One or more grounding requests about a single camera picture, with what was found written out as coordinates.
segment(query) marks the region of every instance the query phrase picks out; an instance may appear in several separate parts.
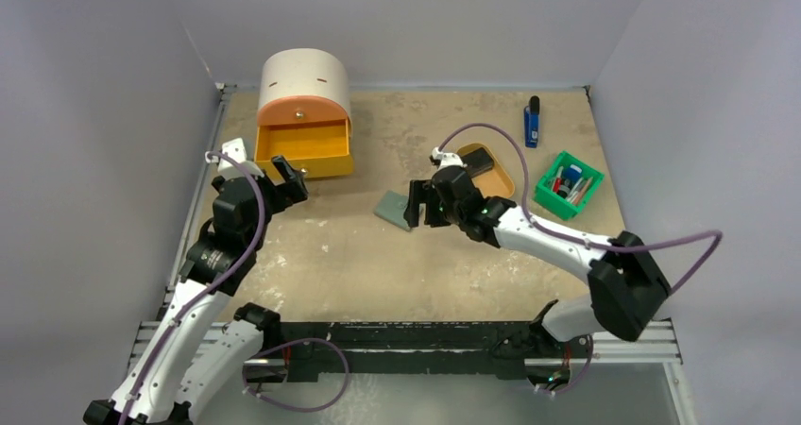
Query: small tray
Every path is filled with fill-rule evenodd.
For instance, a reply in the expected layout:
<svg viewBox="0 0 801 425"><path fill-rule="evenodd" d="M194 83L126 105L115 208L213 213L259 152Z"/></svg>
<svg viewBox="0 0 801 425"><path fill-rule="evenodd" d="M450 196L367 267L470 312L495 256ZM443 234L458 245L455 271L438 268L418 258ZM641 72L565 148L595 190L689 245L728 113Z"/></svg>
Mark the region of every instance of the small tray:
<svg viewBox="0 0 801 425"><path fill-rule="evenodd" d="M491 170L473 177L473 184L481 191L484 196L500 196L502 198L511 198L515 194L515 183L503 169L503 166L498 162L498 158L492 153L484 144L466 144L456 150L456 154L464 156L476 149L483 148L492 158L494 166Z"/></svg>

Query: speckled tabletop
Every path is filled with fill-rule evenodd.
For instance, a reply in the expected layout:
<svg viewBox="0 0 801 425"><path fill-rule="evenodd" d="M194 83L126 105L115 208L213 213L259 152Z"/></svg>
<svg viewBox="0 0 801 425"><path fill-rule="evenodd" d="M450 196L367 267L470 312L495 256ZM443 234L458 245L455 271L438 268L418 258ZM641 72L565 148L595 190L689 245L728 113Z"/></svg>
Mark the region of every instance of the speckled tabletop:
<svg viewBox="0 0 801 425"><path fill-rule="evenodd" d="M387 190L408 192L410 179L433 173L431 149L454 129L494 123L522 144L522 108L532 93L358 92L351 95L351 151L356 172L308 181L309 200L273 218L259 261L220 316L252 301L281 312L284 321L522 320L553 298L573 298L587 287L530 256L470 241L455 228L412 232L373 215ZM618 200L583 91L537 93L540 144L525 148L532 182L568 150L607 174L584 212L566 225L615 235L623 228ZM221 140L255 141L257 93L236 93ZM514 150L501 136L475 128L449 147L487 145L516 184ZM205 220L215 193L204 195ZM532 211L561 222L533 201Z"/></svg>

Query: gray wall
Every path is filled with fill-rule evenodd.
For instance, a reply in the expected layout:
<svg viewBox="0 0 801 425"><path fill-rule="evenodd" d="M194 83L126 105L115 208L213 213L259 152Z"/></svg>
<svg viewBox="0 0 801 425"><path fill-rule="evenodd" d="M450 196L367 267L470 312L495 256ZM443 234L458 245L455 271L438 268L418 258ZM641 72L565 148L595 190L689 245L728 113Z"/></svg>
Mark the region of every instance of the gray wall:
<svg viewBox="0 0 801 425"><path fill-rule="evenodd" d="M0 411L78 423L163 296L218 97L169 0L0 14Z"/></svg>
<svg viewBox="0 0 801 425"><path fill-rule="evenodd" d="M317 47L356 86L583 86L640 0L175 0L217 81Z"/></svg>
<svg viewBox="0 0 801 425"><path fill-rule="evenodd" d="M703 423L801 417L799 82L801 0L643 0L595 82L627 226L725 231L673 304Z"/></svg>

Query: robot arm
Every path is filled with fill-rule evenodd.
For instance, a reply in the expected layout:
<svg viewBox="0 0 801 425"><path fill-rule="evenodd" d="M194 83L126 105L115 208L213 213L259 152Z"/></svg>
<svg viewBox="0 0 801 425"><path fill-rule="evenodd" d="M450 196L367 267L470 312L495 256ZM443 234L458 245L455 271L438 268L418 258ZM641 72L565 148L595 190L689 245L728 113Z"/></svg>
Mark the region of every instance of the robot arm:
<svg viewBox="0 0 801 425"><path fill-rule="evenodd" d="M554 301L537 323L558 342L593 332L608 331L636 341L670 294L670 285L648 252L621 254L589 246L590 242L619 247L641 246L627 231L616 238L569 229L538 218L549 229L586 241L584 245L546 234L526 219L514 201L484 197L473 184L459 156L435 148L438 166L429 180L413 180L404 217L410 227L419 225L425 204L425 224L455 225L470 239L497 248L516 250L560 267L589 286L589 295Z"/></svg>
<svg viewBox="0 0 801 425"><path fill-rule="evenodd" d="M212 181L212 186L218 192L213 203L213 217L203 224L197 242L187 251L186 260L179 271L176 292L161 325L137 365L111 399L96 400L90 404L84 414L85 423L116 424L120 423L120 416L127 416L123 421L126 424L191 423L189 417L196 417L196 412L190 407L197 405L198 410L202 408L230 375L230 371L220 370L240 365L262 347L263 341L257 344L257 334L258 339L262 339L263 335L266 338L269 333L272 338L280 337L279 332L263 331L264 325L257 326L258 323L247 320L240 322L237 318L231 325L230 341L225 338L220 340L208 357L204 356L201 361L192 364L206 331L256 264L256 252L264 243L264 234L272 215L308 197L302 172L294 170L284 157L278 156L272 160L284 180L276 185L262 169L247 159L242 139L223 144L222 152L255 178L264 198L262 234L256 234L259 211L252 186L230 162L221 161L217 170L219 176ZM256 250L227 280L195 302L192 309L178 321L179 311L228 271L246 253L254 239L258 240ZM278 314L274 315L273 321L279 322ZM161 337L170 329L169 337L159 344ZM141 373L146 373L144 382L136 398L132 398L130 392Z"/></svg>

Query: green plastic crate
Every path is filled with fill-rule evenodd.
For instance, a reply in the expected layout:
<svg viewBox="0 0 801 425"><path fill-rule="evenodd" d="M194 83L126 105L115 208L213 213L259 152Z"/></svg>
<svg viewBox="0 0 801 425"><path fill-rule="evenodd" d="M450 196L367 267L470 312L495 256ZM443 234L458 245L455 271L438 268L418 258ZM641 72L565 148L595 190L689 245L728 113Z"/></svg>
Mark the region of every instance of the green plastic crate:
<svg viewBox="0 0 801 425"><path fill-rule="evenodd" d="M584 181L592 178L592 184L589 185L589 190L584 194L584 198L575 205L570 204L570 202L548 188L548 183L556 176L556 171L559 167L561 166L563 169L567 169L571 164L576 164L581 167L581 176L584 178ZM556 214L560 219L570 220L584 210L584 207L587 206L587 202L592 198L592 195L595 194L595 191L603 180L603 173L579 161L571 153L562 151L559 153L559 156L556 157L554 165L551 165L548 172L539 179L539 182L535 186L534 201L551 213Z"/></svg>

